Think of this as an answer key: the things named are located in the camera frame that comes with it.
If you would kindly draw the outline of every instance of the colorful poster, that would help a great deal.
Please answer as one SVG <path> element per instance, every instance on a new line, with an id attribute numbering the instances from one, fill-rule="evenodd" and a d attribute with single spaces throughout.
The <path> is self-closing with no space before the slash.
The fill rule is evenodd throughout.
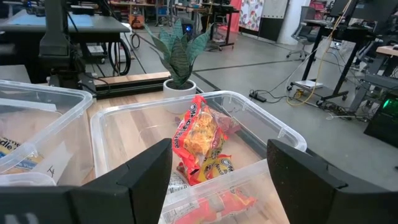
<path id="1" fill-rule="evenodd" d="M 264 0 L 242 0 L 239 26 L 258 31 Z"/>

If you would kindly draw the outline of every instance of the plastic storage container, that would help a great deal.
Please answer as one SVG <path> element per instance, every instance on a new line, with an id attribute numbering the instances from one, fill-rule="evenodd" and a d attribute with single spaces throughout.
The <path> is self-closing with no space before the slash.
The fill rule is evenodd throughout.
<path id="1" fill-rule="evenodd" d="M 304 138 L 238 93 L 216 91 L 202 96 L 211 108 L 240 123 L 241 129 L 228 135 L 222 151 L 222 154 L 232 155 L 235 171 L 167 195 L 160 223 L 211 223 L 221 220 L 225 223 L 266 223 L 268 219 L 285 223 L 287 218 L 265 159 L 266 142 L 278 139 L 305 151 L 307 143 Z M 193 96 L 185 96 L 115 106 L 95 114 L 91 119 L 91 137 L 96 176 L 117 168 L 163 138 L 172 138 L 180 115 L 168 112 L 167 108 L 180 106 L 192 99 Z M 174 155 L 173 169 L 179 162 L 180 158 Z M 223 206 L 233 203 L 222 201 L 220 195 L 237 191 L 254 199 L 254 205 L 238 210 Z M 200 210 L 209 204 L 213 205 L 211 210 L 214 213 L 206 214 Z M 223 218 L 226 210 L 230 213 Z"/>
<path id="2" fill-rule="evenodd" d="M 55 186 L 53 178 L 38 172 L 0 175 L 0 187 Z"/>
<path id="3" fill-rule="evenodd" d="M 0 174 L 81 185 L 93 169 L 85 91 L 0 80 Z"/>

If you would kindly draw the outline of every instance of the snake plant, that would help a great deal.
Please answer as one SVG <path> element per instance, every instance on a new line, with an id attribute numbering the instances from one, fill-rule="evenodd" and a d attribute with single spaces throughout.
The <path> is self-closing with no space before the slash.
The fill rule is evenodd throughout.
<path id="1" fill-rule="evenodd" d="M 170 72 L 175 85 L 180 88 L 191 76 L 196 57 L 206 48 L 211 26 L 204 34 L 190 41 L 188 41 L 188 35 L 182 32 L 180 19 L 175 21 L 172 33 L 168 33 L 161 27 L 159 37 L 156 37 L 146 24 L 144 27 L 152 37 L 156 49 L 163 53 L 162 58 L 155 50 L 160 61 Z"/>

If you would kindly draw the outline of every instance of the power strip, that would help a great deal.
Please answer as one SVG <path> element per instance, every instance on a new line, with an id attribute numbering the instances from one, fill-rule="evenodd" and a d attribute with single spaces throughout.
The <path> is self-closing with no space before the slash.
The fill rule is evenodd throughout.
<path id="1" fill-rule="evenodd" d="M 250 93 L 250 94 L 249 94 L 249 97 L 252 98 L 252 99 L 258 100 L 258 101 L 260 101 L 261 103 L 265 103 L 265 102 L 267 101 L 266 98 L 264 98 L 264 97 L 258 95 L 258 93 Z"/>

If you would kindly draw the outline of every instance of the white wall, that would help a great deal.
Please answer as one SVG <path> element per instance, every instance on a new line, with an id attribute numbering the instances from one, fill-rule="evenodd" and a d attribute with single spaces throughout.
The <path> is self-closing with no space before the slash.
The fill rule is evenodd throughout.
<path id="1" fill-rule="evenodd" d="M 297 41 L 291 36 L 299 26 L 301 7 L 309 6 L 310 1 L 311 0 L 290 0 L 277 43 L 289 45 L 297 44 Z"/>

